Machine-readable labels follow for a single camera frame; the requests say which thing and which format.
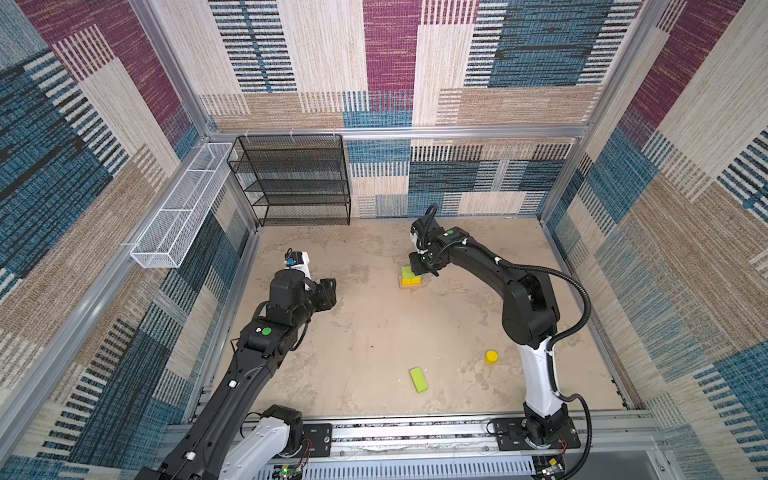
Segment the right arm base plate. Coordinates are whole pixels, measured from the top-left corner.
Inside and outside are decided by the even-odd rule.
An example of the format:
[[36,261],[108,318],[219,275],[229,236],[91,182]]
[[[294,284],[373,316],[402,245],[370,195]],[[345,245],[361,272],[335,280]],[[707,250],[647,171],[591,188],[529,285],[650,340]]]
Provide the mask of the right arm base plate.
[[547,430],[539,422],[526,417],[502,417],[490,421],[488,432],[496,439],[500,451],[577,450],[582,437],[570,418]]

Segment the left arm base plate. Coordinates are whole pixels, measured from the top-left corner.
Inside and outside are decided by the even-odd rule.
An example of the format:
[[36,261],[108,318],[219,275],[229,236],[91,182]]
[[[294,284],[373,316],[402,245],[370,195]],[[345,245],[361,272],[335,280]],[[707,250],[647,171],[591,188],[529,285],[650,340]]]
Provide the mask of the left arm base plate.
[[274,460],[327,458],[331,454],[332,433],[333,428],[330,423],[305,424],[301,429],[289,426],[286,446],[272,458]]

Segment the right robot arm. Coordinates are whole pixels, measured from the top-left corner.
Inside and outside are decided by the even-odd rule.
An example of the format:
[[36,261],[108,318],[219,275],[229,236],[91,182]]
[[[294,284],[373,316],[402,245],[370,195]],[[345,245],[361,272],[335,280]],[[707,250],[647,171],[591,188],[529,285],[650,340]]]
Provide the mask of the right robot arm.
[[[526,382],[526,440],[534,448],[554,444],[569,429],[566,404],[577,399],[575,394],[566,396],[559,389],[554,344],[586,325],[591,303],[585,289],[560,271],[511,263],[459,227],[446,230],[433,220],[420,219],[412,224],[410,236],[415,250],[409,254],[409,262],[415,274],[437,276],[441,269],[455,265],[500,296],[502,328],[518,346]],[[564,332],[557,327],[560,311],[551,283],[553,277],[570,283],[583,299],[582,317]]]

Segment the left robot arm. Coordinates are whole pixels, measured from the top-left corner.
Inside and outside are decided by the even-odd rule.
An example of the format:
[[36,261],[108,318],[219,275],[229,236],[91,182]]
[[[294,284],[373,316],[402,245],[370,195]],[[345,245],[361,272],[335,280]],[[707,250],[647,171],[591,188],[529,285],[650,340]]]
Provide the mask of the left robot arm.
[[156,469],[138,479],[219,479],[250,408],[286,355],[297,349],[312,315],[332,309],[337,281],[309,279],[299,270],[275,273],[269,298],[241,330],[227,373],[184,438]]

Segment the yellow cylinder block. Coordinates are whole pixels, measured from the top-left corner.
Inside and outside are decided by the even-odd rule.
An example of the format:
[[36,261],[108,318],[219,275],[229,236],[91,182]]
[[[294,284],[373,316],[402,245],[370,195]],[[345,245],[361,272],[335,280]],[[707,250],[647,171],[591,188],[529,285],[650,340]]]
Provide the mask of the yellow cylinder block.
[[496,351],[494,351],[494,350],[488,350],[488,351],[486,352],[486,354],[485,354],[485,362],[486,362],[488,365],[493,365],[493,364],[495,364],[495,363],[498,361],[498,359],[499,359],[499,355],[498,355],[498,353],[497,353]]

